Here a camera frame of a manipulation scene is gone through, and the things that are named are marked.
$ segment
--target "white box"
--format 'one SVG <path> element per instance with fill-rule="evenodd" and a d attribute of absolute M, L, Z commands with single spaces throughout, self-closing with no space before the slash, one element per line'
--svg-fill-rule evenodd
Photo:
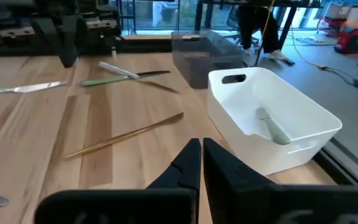
<path fill-rule="evenodd" d="M 243 82 L 223 78 L 244 74 Z M 256 116 L 264 107 L 291 139 L 272 142 Z M 240 160 L 262 175 L 307 163 L 341 128 L 341 121 L 299 90 L 264 68 L 237 68 L 209 73 L 208 115 Z"/>
<path fill-rule="evenodd" d="M 351 13 L 351 9 L 352 6 L 331 2 L 328 4 L 328 8 L 324 16 L 331 19 L 347 19 Z"/>

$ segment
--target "gray floor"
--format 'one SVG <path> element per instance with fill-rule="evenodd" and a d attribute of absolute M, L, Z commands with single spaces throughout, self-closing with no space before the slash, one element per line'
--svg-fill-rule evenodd
<path fill-rule="evenodd" d="M 341 55 L 332 46 L 298 46 L 302 56 L 318 65 L 327 65 L 350 73 L 358 79 L 358 55 Z M 332 73 L 309 65 L 296 53 L 294 46 L 285 46 L 283 53 L 296 65 L 289 67 L 261 55 L 260 67 L 268 68 L 288 83 L 335 114 L 343 128 L 335 138 L 358 157 L 358 89 Z"/>

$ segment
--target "shoe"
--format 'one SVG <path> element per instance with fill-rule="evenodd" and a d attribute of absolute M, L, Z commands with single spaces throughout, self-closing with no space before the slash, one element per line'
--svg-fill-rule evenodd
<path fill-rule="evenodd" d="M 246 53 L 246 55 L 251 55 L 251 49 L 244 49 L 244 52 Z"/>
<path fill-rule="evenodd" d="M 269 58 L 273 59 L 273 60 L 285 60 L 285 59 L 287 59 L 287 57 L 283 53 L 281 53 L 280 50 L 275 50 L 272 53 L 270 53 Z"/>

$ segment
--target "green handle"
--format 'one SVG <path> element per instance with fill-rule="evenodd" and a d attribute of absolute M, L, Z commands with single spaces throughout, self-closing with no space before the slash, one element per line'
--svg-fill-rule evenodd
<path fill-rule="evenodd" d="M 273 142 L 283 146 L 291 143 L 290 138 L 271 118 L 264 119 L 264 121 L 267 124 L 267 128 L 273 138 Z"/>
<path fill-rule="evenodd" d="M 87 80 L 87 81 L 83 81 L 81 83 L 82 86 L 93 86 L 93 85 L 100 85 L 100 84 L 105 84 L 105 83 L 113 83 L 113 82 L 120 82 L 120 81 L 124 81 L 127 80 L 127 77 L 108 77 L 108 78 L 99 78 L 99 79 L 94 79 L 94 80 Z"/>

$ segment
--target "wooden table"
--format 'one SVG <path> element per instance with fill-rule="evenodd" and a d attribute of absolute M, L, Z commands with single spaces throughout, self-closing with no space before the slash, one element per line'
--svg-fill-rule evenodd
<path fill-rule="evenodd" d="M 125 81 L 82 88 L 89 78 L 108 77 L 99 61 L 133 71 L 170 70 L 149 78 L 180 92 Z M 206 114 L 206 90 L 193 90 L 171 54 L 82 57 L 64 69 L 58 57 L 0 58 L 0 88 L 67 80 L 67 86 L 0 95 L 0 223 L 32 223 L 37 204 L 65 189 L 143 189 L 156 179 L 191 138 L 211 137 L 226 146 Z M 71 152 L 172 116 L 164 126 L 111 147 L 63 159 Z M 334 184 L 314 162 L 268 176 L 277 183 Z M 211 223 L 201 181 L 200 223 Z"/>

